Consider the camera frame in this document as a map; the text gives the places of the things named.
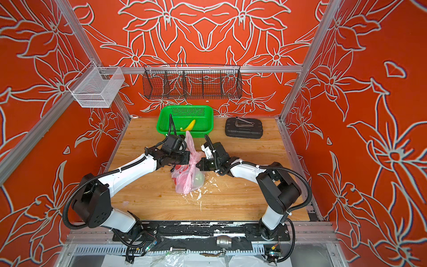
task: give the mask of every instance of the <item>black wire basket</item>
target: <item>black wire basket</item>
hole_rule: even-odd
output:
[[[186,64],[145,65],[144,96],[148,99],[239,99],[240,66]]]

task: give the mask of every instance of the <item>metal wrench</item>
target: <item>metal wrench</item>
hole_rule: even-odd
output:
[[[255,124],[255,123],[253,123],[253,122],[250,122],[250,121],[244,120],[244,119],[242,119],[242,118],[239,118],[238,116],[236,116],[235,118],[236,118],[236,119],[238,119],[238,120],[244,121],[244,122],[246,122],[246,123],[252,124],[252,125],[254,125],[254,124]]]

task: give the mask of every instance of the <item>pink plastic bag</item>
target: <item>pink plastic bag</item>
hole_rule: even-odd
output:
[[[175,191],[179,194],[188,194],[201,188],[205,182],[205,176],[196,164],[205,156],[204,152],[197,152],[194,148],[193,137],[189,131],[185,132],[187,150],[190,152],[188,165],[177,165],[172,172],[172,180],[175,182]]]

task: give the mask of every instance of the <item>wood grain surface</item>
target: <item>wood grain surface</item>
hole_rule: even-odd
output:
[[[225,135],[225,118],[214,118],[209,134],[212,142],[221,142],[230,156],[238,156],[257,164],[280,162],[289,167],[289,160],[274,118],[261,119],[261,139],[235,138]],[[132,119],[114,156],[110,170],[118,168],[144,153],[164,139],[156,130],[157,118]],[[204,144],[195,138],[197,150]],[[296,204],[303,202],[300,197]],[[267,203],[259,186],[246,179],[218,176],[207,172],[205,184],[188,195],[177,194],[170,167],[163,167],[129,184],[112,199],[111,204],[131,211],[142,220],[259,220]],[[292,213],[292,220],[310,220],[302,208]]]

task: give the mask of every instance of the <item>black plastic case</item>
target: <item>black plastic case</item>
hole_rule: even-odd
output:
[[[247,121],[253,122],[253,127],[251,124],[248,124],[244,121],[238,120],[236,118],[228,118],[225,122],[225,135],[230,137],[242,137],[242,138],[252,138],[259,139],[263,136],[263,124],[260,120],[257,119],[248,119],[244,118]]]

